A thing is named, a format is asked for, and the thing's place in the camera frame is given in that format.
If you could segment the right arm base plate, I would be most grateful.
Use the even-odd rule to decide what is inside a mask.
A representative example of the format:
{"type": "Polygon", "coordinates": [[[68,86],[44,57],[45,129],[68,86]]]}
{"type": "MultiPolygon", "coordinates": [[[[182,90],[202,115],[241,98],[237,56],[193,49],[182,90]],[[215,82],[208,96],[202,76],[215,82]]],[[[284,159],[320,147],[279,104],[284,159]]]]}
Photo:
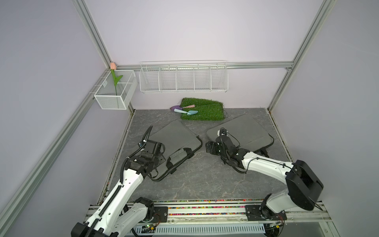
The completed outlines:
{"type": "Polygon", "coordinates": [[[284,211],[274,213],[267,207],[260,205],[246,205],[245,212],[248,221],[286,221],[287,215],[284,211]]]}

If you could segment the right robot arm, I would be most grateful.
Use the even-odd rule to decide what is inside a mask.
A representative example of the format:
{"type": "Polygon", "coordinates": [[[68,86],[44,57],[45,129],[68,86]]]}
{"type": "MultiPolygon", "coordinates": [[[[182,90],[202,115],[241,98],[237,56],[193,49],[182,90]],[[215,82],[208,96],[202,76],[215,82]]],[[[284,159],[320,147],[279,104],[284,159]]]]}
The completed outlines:
{"type": "Polygon", "coordinates": [[[286,184],[281,192],[268,194],[253,212],[254,216],[272,220],[286,209],[299,207],[312,211],[319,208],[317,201],[324,185],[306,162],[290,163],[264,157],[236,146],[232,138],[225,128],[221,128],[216,140],[206,143],[206,152],[220,157],[225,165],[238,173],[255,171],[286,184]]]}

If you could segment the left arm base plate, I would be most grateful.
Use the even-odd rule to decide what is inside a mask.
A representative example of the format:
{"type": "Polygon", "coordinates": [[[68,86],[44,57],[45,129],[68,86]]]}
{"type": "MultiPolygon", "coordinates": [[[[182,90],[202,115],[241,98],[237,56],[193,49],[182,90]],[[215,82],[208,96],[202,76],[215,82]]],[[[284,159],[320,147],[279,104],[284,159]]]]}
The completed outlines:
{"type": "Polygon", "coordinates": [[[146,217],[139,223],[166,223],[168,219],[167,206],[155,206],[153,209],[148,208],[146,217]]]}

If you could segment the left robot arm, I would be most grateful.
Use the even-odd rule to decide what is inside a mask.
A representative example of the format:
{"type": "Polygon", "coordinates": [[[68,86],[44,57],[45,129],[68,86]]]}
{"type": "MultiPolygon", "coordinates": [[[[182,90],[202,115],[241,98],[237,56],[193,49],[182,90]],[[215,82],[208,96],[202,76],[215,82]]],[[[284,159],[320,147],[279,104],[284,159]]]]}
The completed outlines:
{"type": "Polygon", "coordinates": [[[124,160],[119,181],[106,200],[86,222],[74,226],[72,237],[124,237],[139,222],[153,218],[154,202],[147,198],[138,198],[131,208],[125,209],[131,195],[158,167],[165,152],[162,143],[149,139],[152,129],[149,126],[138,149],[124,160]]]}

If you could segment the grey laptop bag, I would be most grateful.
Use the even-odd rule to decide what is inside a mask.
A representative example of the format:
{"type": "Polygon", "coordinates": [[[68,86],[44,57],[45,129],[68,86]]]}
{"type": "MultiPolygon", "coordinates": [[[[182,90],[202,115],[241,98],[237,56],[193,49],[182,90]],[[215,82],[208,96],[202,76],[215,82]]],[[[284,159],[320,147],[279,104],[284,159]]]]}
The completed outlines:
{"type": "Polygon", "coordinates": [[[159,164],[150,173],[151,180],[162,181],[166,176],[173,174],[186,160],[194,156],[203,145],[199,136],[196,136],[182,122],[175,120],[149,137],[150,140],[160,142],[163,147],[159,164]]]}
{"type": "Polygon", "coordinates": [[[215,141],[221,128],[225,128],[228,137],[236,146],[260,153],[268,157],[267,148],[273,145],[274,138],[253,118],[252,115],[242,115],[206,131],[207,137],[215,141]]]}

